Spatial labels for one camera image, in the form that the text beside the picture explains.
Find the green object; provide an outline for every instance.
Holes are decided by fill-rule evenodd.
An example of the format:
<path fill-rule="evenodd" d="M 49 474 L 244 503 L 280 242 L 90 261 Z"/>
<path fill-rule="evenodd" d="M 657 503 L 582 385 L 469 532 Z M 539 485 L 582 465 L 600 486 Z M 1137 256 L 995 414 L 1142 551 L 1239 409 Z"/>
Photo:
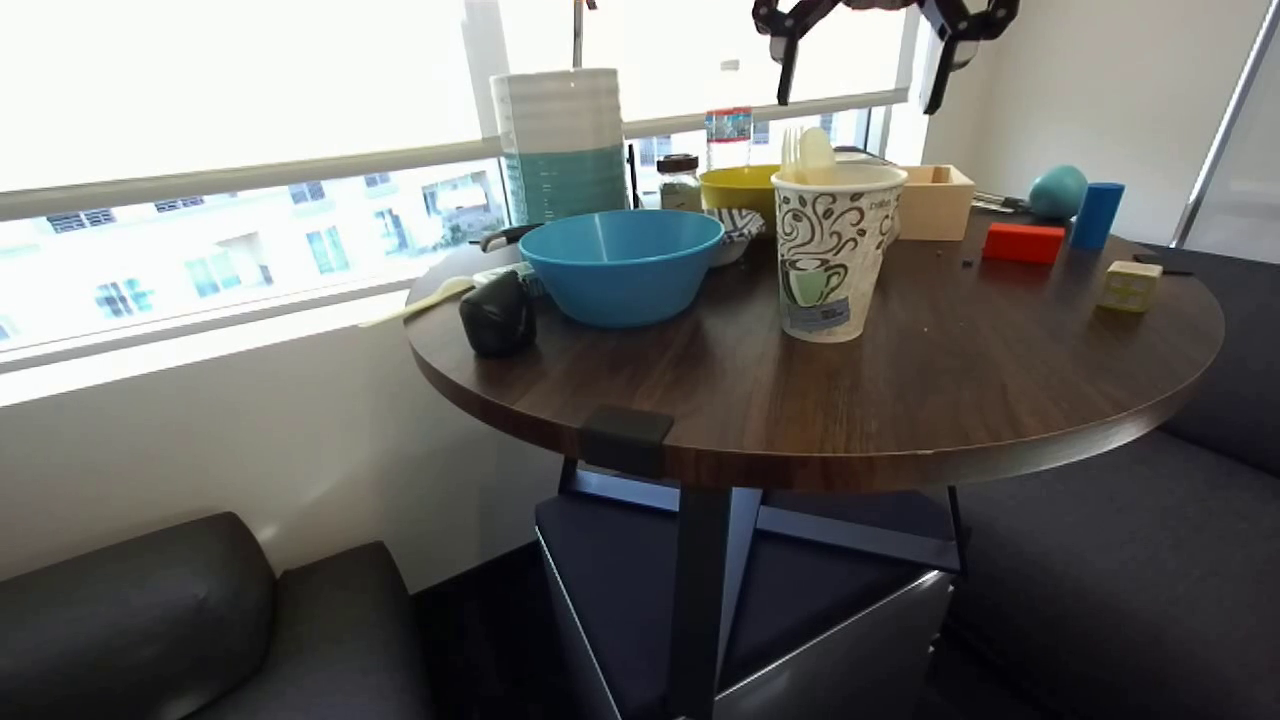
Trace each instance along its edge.
<path fill-rule="evenodd" d="M 1026 213 L 1035 220 L 1065 223 L 1079 213 L 1084 193 L 1089 193 L 1084 171 L 1076 165 L 1055 165 L 1032 185 Z"/>

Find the yellow object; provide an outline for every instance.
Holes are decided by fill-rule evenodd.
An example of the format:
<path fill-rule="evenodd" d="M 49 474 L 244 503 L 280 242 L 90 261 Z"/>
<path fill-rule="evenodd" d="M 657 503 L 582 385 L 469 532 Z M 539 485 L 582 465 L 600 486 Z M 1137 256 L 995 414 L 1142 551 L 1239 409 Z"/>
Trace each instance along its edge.
<path fill-rule="evenodd" d="M 908 185 L 894 198 L 899 238 L 964 238 L 973 181 L 954 165 L 908 169 Z"/>
<path fill-rule="evenodd" d="M 1115 313 L 1147 313 L 1161 276 L 1165 264 L 1112 261 L 1095 303 Z"/>
<path fill-rule="evenodd" d="M 774 232 L 773 208 L 773 175 L 774 165 L 741 165 L 741 169 L 711 169 L 700 175 L 704 213 L 719 214 L 730 232 Z"/>

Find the dark floor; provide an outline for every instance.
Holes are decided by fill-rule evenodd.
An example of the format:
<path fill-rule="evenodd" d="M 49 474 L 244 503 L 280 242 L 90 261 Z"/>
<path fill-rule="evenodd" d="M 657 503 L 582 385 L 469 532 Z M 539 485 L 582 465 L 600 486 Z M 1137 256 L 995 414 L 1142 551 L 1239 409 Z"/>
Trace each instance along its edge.
<path fill-rule="evenodd" d="M 444 720 L 575 720 L 537 545 L 416 595 Z M 917 720 L 1046 720 L 941 645 Z"/>

